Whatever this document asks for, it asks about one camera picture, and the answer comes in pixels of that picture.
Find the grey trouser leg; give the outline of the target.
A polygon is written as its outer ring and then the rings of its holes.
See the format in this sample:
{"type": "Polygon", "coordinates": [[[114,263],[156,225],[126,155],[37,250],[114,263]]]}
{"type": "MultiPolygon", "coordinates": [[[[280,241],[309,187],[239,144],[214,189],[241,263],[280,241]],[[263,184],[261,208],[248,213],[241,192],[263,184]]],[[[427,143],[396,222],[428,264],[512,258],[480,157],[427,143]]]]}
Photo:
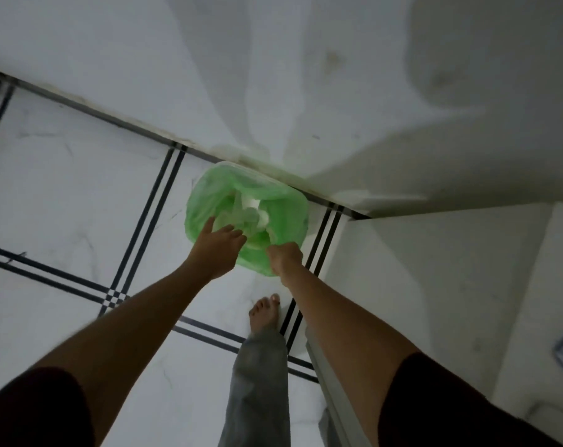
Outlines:
{"type": "Polygon", "coordinates": [[[251,333],[232,369],[218,447],[290,447],[287,349],[274,327],[251,333]]]}

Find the person's bare foot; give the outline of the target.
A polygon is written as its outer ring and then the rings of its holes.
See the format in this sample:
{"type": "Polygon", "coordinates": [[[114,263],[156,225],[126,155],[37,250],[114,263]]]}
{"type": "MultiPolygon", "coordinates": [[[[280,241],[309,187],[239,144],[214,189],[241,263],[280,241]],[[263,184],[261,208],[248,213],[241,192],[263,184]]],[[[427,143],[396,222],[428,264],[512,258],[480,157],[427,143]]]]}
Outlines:
{"type": "Polygon", "coordinates": [[[249,327],[251,334],[263,330],[278,330],[280,315],[280,297],[277,293],[258,300],[249,311],[249,327]]]}

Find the person's right hand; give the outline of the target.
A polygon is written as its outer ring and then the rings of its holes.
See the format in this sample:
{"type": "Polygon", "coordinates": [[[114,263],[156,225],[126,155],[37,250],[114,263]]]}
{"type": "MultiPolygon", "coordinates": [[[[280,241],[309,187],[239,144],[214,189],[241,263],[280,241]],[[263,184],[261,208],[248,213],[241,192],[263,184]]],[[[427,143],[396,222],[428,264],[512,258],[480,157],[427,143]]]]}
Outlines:
{"type": "Polygon", "coordinates": [[[303,254],[296,242],[270,245],[265,252],[271,270],[280,278],[284,278],[289,272],[302,266],[303,254]]]}

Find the white crumpled paper waste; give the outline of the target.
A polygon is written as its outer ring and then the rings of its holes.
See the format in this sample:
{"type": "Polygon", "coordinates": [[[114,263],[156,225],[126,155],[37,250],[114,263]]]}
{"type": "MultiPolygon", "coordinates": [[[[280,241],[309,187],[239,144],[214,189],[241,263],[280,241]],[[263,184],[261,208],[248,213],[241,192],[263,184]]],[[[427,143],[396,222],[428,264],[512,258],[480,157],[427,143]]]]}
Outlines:
{"type": "Polygon", "coordinates": [[[260,208],[261,200],[237,192],[231,209],[226,211],[224,225],[232,225],[248,238],[264,233],[269,225],[268,213],[260,208]]]}

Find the green plastic trash bag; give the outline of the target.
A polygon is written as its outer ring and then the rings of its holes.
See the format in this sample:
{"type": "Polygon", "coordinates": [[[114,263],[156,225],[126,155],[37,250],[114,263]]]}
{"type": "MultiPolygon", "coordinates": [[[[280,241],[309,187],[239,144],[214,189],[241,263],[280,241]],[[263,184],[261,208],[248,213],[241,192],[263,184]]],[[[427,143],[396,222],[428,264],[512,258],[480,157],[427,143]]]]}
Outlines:
{"type": "Polygon", "coordinates": [[[198,179],[186,206],[185,232],[195,242],[203,225],[215,217],[214,229],[224,225],[226,211],[232,208],[237,192],[261,200],[270,222],[264,233],[248,238],[236,263],[272,277],[266,255],[270,245],[296,242],[302,246],[309,225],[309,202],[299,190],[254,170],[222,161],[208,168],[198,179]]]}

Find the dark shirt sleeve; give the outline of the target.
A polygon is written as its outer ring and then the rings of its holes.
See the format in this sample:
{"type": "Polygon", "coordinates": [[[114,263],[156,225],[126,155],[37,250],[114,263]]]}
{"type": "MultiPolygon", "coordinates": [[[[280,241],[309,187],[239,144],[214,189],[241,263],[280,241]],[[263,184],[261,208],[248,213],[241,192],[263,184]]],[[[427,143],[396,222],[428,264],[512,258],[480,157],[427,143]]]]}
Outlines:
{"type": "Polygon", "coordinates": [[[563,447],[423,353],[397,369],[377,434],[379,447],[563,447]]]}
{"type": "Polygon", "coordinates": [[[0,447],[94,447],[81,386],[60,368],[33,368],[0,390],[0,447]]]}

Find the person's left hand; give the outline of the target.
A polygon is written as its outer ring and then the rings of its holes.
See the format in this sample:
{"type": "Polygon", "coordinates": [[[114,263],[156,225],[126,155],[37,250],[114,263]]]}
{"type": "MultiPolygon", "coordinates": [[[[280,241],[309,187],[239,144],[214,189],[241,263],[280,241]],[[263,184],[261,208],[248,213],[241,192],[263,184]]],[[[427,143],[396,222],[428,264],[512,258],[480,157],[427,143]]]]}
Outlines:
{"type": "Polygon", "coordinates": [[[184,266],[205,282],[222,277],[236,264],[247,237],[232,225],[214,229],[204,239],[200,233],[184,262],[184,266]]]}

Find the person's left forearm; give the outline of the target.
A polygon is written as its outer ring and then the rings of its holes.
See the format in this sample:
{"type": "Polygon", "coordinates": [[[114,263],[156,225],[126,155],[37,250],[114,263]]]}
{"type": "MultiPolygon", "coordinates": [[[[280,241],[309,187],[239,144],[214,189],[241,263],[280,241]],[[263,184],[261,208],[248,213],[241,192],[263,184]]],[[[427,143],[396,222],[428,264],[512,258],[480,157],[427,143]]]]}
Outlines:
{"type": "Polygon", "coordinates": [[[206,263],[187,259],[34,364],[60,368],[75,378],[90,411],[94,447],[105,440],[131,389],[182,313],[218,275],[206,263]]]}

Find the person's right forearm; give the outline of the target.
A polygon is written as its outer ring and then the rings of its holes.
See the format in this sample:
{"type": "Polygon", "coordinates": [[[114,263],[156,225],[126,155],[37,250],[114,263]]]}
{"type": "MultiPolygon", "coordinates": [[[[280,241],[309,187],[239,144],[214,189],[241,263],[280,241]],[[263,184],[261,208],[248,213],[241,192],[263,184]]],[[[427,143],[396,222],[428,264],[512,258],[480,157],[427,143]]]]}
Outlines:
{"type": "Polygon", "coordinates": [[[368,440],[379,447],[379,419],[392,380],[420,350],[300,263],[271,267],[296,300],[368,440]]]}

